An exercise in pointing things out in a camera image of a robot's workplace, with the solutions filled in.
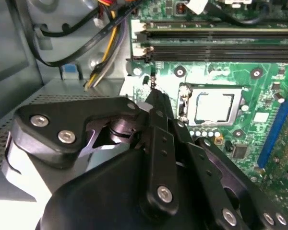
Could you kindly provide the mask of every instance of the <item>perforated metal sheet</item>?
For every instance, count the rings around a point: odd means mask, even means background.
[[[54,102],[69,102],[78,100],[88,100],[96,98],[90,95],[39,95],[29,104],[46,104]],[[0,166],[4,156],[5,142],[8,137],[8,132],[11,128],[12,119],[10,118],[2,127],[0,127]]]

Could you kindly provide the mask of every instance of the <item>power supply cable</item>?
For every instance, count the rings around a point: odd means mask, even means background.
[[[143,1],[144,0],[132,1],[130,4],[121,7],[118,10],[117,17],[114,20],[110,21],[103,29],[101,29],[94,37],[92,37],[82,47],[80,47],[78,50],[73,52],[68,57],[63,58],[63,59],[58,60],[58,61],[52,61],[52,62],[44,61],[37,51],[36,43],[35,43],[35,35],[34,35],[33,26],[31,23],[31,16],[29,14],[27,1],[18,0],[18,1],[14,1],[14,2],[16,4],[19,18],[20,18],[21,24],[23,26],[24,35],[27,39],[29,48],[30,48],[32,54],[34,55],[34,57],[47,66],[60,67],[60,66],[63,66],[65,64],[68,64],[70,62],[75,61],[81,55],[83,55],[87,51],[89,51],[98,42],[100,42],[104,37],[106,37],[107,34],[109,34],[115,26],[119,25],[136,7],[138,7],[140,4],[142,4]]]

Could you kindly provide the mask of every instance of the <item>black plastic arm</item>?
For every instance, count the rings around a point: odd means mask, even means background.
[[[15,112],[12,126],[12,139],[15,144],[56,168],[71,167],[80,151],[86,145],[87,124],[107,118],[116,120],[135,120],[139,114],[138,106],[127,98],[100,98],[86,101],[27,105]],[[34,126],[31,118],[42,115],[48,125]],[[63,143],[58,134],[62,130],[75,135],[73,143]]]

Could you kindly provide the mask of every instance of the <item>black cable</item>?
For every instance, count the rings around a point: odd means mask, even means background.
[[[267,3],[263,4],[261,6],[261,8],[262,8],[262,10],[259,13],[257,18],[250,19],[250,20],[243,20],[243,21],[239,21],[239,20],[231,17],[230,15],[225,13],[222,9],[218,8],[216,5],[214,5],[211,2],[208,2],[206,4],[204,10],[207,12],[208,15],[213,16],[213,17],[217,17],[217,18],[221,19],[222,21],[227,22],[229,24],[237,25],[237,26],[250,26],[250,25],[258,24],[263,19],[265,19],[268,16],[268,14],[270,13],[270,7]]]
[[[62,32],[51,32],[51,31],[46,31],[43,29],[40,29],[40,31],[42,32],[43,36],[46,36],[46,37],[64,37],[64,36],[70,35],[71,33],[78,30],[80,27],[85,25],[89,20],[94,18],[94,16],[98,15],[98,12],[99,12],[99,8],[96,7],[91,12],[89,12],[83,19],[81,19],[77,24],[75,24],[71,28],[68,28]]]
[[[27,39],[29,48],[32,54],[34,55],[34,57],[47,66],[60,67],[60,66],[63,66],[65,64],[75,61],[81,55],[85,54],[87,51],[93,48],[99,41],[101,41],[104,37],[107,36],[108,33],[112,31],[112,28],[114,26],[119,25],[135,8],[137,8],[140,4],[142,4],[143,1],[144,0],[132,1],[130,4],[121,7],[119,9],[118,16],[114,20],[109,22],[103,29],[101,29],[94,37],[92,37],[82,47],[80,47],[78,50],[76,50],[74,53],[72,53],[68,57],[63,58],[58,61],[52,61],[52,62],[44,61],[37,51],[35,39],[34,39],[35,35],[34,35],[34,30],[31,24],[32,20],[29,14],[27,1],[18,0],[14,2],[16,4],[19,17],[20,17],[20,21],[24,29],[24,35]]]

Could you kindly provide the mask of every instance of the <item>black ram slot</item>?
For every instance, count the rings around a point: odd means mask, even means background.
[[[287,62],[288,46],[154,46],[154,61]]]
[[[150,31],[144,32],[147,41],[195,39],[288,39],[288,32],[243,31]]]

